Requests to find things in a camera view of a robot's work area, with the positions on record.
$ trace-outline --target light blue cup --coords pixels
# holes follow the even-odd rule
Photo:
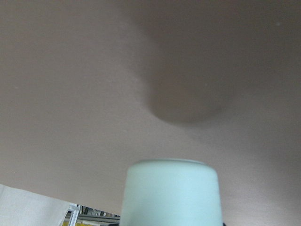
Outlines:
[[[135,163],[127,172],[120,226],[222,226],[215,170],[182,159]]]

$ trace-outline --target beige surface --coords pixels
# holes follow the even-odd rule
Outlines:
[[[119,213],[145,158],[216,168],[230,226],[301,221],[299,1],[0,3],[0,183]]]

